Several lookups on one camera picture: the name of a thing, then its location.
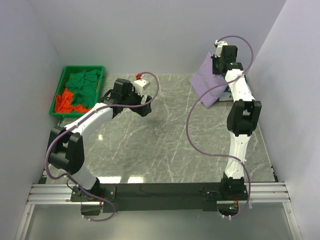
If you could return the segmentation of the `purple t shirt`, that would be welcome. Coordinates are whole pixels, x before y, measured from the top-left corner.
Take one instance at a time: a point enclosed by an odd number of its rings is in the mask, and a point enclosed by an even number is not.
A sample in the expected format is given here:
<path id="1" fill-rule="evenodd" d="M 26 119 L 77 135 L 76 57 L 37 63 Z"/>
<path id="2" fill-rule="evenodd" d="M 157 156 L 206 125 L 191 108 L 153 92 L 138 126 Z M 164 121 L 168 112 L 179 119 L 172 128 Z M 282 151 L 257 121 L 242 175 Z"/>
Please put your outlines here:
<path id="1" fill-rule="evenodd" d="M 199 70 L 189 79 L 198 97 L 208 89 L 218 86 L 201 98 L 200 102 L 203 103 L 206 108 L 210 108 L 227 88 L 226 80 L 220 75 L 213 74 L 212 56 L 213 54 L 209 51 Z"/>

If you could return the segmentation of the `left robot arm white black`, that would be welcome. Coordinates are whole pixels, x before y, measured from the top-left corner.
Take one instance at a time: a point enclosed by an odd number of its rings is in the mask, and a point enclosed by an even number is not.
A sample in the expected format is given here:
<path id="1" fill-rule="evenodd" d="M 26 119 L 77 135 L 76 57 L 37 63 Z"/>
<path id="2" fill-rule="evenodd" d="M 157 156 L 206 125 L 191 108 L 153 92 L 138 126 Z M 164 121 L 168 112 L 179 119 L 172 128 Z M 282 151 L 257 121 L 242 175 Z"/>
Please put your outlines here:
<path id="1" fill-rule="evenodd" d="M 86 114 L 65 127 L 55 126 L 49 135 L 45 170 L 48 171 L 50 165 L 62 169 L 64 175 L 78 185 L 88 201 L 102 197 L 100 180 L 85 166 L 84 140 L 125 108 L 142 117 L 151 113 L 153 97 L 146 95 L 149 86 L 150 82 L 139 75 L 133 82 L 118 78 L 113 88 Z"/>

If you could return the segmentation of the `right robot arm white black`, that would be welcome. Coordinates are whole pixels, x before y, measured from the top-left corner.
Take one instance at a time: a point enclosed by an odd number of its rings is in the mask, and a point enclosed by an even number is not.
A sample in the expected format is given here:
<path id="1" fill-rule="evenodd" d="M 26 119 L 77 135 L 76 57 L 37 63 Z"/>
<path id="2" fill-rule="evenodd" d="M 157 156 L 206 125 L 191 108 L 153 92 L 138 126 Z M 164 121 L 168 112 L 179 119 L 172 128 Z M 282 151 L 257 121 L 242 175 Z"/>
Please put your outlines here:
<path id="1" fill-rule="evenodd" d="M 215 54 L 211 57 L 212 73 L 224 77 L 233 99 L 226 122 L 230 132 L 229 158 L 219 187 L 221 197 L 230 200 L 236 194 L 246 192 L 244 165 L 247 147 L 257 128 L 262 103 L 253 97 L 244 68 L 237 62 L 238 48 L 225 41 L 218 41 L 215 46 Z"/>

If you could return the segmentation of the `navy printed folded t shirt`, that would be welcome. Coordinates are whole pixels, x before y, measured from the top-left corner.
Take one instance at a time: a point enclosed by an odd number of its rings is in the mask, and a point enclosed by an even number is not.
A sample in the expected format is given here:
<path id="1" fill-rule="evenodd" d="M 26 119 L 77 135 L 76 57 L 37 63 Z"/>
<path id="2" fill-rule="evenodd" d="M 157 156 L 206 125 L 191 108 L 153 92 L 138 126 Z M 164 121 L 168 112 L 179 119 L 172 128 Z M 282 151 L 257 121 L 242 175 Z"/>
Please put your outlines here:
<path id="1" fill-rule="evenodd" d="M 250 101 L 252 99 L 251 92 L 248 88 L 246 76 L 242 75 L 237 81 L 227 84 L 226 89 L 219 97 L 220 102 L 229 101 Z"/>

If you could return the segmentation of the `green t shirt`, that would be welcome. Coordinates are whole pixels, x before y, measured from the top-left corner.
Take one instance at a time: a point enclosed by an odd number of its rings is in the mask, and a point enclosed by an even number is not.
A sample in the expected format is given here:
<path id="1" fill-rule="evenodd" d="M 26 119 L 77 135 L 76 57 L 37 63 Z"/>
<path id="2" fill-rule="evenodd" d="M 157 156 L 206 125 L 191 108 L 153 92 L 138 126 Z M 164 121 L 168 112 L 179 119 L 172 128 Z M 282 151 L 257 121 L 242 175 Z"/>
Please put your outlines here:
<path id="1" fill-rule="evenodd" d="M 69 92 L 73 93 L 72 106 L 81 105 L 89 109 L 95 105 L 100 75 L 99 70 L 83 70 L 70 75 L 65 86 Z"/>

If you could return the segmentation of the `green plastic bin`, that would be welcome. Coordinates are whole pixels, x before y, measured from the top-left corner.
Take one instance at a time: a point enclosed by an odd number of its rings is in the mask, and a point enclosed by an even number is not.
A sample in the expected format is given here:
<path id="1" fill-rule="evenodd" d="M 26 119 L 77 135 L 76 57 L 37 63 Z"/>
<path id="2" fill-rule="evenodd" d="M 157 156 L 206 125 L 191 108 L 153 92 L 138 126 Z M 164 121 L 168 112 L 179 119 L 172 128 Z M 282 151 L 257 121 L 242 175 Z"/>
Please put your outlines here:
<path id="1" fill-rule="evenodd" d="M 104 73 L 102 65 L 64 67 L 49 114 L 60 119 L 83 116 L 98 102 Z"/>

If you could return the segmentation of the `orange t shirt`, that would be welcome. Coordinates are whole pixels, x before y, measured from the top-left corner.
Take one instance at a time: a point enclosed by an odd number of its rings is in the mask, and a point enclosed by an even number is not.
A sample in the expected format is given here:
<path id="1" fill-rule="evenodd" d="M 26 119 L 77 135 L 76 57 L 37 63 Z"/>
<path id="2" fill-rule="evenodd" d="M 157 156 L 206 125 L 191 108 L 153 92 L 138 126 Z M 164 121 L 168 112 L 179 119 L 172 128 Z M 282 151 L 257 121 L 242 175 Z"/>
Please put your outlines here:
<path id="1" fill-rule="evenodd" d="M 67 88 L 64 89 L 62 95 L 57 94 L 55 96 L 55 107 L 56 113 L 87 113 L 91 108 L 85 108 L 83 105 L 72 105 L 74 94 Z"/>

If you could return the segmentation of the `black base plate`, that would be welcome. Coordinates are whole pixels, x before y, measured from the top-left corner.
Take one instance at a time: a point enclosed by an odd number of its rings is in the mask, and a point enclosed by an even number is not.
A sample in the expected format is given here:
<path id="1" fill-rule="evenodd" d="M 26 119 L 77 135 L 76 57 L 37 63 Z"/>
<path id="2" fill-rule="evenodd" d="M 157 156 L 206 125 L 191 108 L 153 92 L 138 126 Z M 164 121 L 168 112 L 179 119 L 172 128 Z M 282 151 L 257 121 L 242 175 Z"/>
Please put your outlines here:
<path id="1" fill-rule="evenodd" d="M 108 201 L 102 205 L 103 213 L 113 210 L 216 212 L 219 202 L 246 201 L 249 194 L 250 189 L 244 183 L 102 183 L 99 196 Z"/>

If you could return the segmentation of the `aluminium rail frame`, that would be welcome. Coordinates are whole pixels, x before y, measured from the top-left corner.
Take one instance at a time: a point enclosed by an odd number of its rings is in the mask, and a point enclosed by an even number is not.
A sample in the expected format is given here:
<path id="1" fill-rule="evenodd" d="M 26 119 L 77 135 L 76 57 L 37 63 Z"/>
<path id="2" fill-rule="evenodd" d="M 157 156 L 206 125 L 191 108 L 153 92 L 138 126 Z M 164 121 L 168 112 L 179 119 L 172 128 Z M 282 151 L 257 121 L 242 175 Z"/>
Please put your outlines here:
<path id="1" fill-rule="evenodd" d="M 300 240 L 299 226 L 284 182 L 253 181 L 249 201 L 231 220 L 214 211 L 213 202 L 181 209 L 120 209 L 112 219 L 91 222 L 80 216 L 80 203 L 61 181 L 34 185 L 20 221 L 18 240 Z"/>

